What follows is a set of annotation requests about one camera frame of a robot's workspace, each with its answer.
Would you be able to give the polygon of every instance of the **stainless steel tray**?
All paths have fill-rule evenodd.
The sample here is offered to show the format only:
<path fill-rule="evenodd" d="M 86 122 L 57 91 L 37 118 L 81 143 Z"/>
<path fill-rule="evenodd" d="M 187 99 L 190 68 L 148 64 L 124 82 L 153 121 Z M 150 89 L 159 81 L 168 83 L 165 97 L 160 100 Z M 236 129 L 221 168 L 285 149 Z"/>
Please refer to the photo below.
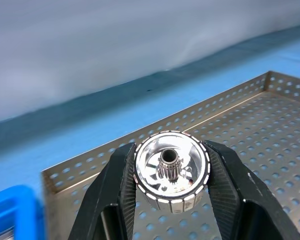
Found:
<path fill-rule="evenodd" d="M 270 71 L 44 170 L 49 239 L 68 238 L 85 190 L 115 148 L 164 130 L 235 149 L 300 231 L 300 79 Z M 136 201 L 135 240 L 221 239 L 208 193 L 194 209 L 176 215 L 155 211 L 138 191 Z"/>

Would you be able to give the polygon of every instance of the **shiny hub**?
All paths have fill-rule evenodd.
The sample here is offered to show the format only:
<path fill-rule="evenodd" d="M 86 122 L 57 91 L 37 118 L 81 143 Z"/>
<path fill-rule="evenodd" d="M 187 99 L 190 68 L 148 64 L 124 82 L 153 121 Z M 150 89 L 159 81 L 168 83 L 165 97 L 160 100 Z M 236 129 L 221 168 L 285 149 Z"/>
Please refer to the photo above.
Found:
<path fill-rule="evenodd" d="M 165 131 L 152 135 L 136 150 L 134 179 L 151 205 L 180 213 L 202 198 L 210 173 L 204 145 L 187 133 Z"/>

